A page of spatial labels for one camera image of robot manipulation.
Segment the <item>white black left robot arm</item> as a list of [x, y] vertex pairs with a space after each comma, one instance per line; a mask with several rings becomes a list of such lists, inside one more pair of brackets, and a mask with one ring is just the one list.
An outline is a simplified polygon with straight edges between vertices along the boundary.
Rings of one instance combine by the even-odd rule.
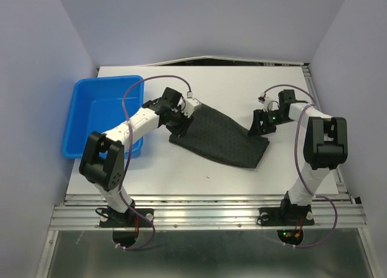
[[93, 184], [108, 206], [97, 213], [122, 226], [134, 221], [135, 202], [123, 187], [132, 147], [161, 126], [177, 137], [186, 134], [201, 103], [189, 95], [166, 88], [161, 97], [144, 103], [128, 120], [103, 133], [92, 132], [85, 145], [79, 172]]

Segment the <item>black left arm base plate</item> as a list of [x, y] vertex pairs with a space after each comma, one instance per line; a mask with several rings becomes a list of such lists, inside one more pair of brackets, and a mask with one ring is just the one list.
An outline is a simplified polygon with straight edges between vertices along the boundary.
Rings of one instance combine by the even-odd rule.
[[119, 213], [110, 207], [98, 207], [95, 213], [99, 215], [99, 227], [101, 228], [151, 228], [150, 222], [145, 221], [130, 210]]

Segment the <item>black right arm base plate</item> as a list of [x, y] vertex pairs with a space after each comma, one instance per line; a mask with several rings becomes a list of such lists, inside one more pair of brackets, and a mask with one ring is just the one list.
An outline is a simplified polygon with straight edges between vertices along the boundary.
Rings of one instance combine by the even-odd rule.
[[259, 220], [264, 227], [291, 227], [295, 225], [312, 226], [315, 224], [311, 207], [298, 207], [288, 210], [280, 207], [259, 208]]

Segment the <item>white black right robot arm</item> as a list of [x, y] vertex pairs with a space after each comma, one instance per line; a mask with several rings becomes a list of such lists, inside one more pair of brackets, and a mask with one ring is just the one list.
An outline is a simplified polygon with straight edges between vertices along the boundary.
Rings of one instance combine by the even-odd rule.
[[325, 177], [348, 158], [347, 122], [320, 112], [314, 103], [298, 100], [295, 91], [285, 89], [273, 100], [263, 93], [258, 100], [262, 109], [253, 111], [248, 136], [276, 132], [277, 126], [297, 123], [294, 138], [294, 163], [298, 178], [288, 190], [278, 209], [279, 219], [291, 224], [308, 213], [313, 197]]

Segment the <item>black dotted skirt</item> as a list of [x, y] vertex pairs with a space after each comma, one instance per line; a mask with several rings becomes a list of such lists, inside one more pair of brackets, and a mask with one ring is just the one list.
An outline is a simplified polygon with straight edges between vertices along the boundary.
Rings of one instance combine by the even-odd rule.
[[257, 167], [270, 144], [268, 138], [249, 137], [246, 128], [207, 105], [194, 112], [185, 136], [170, 135], [169, 142], [216, 163], [246, 169]]

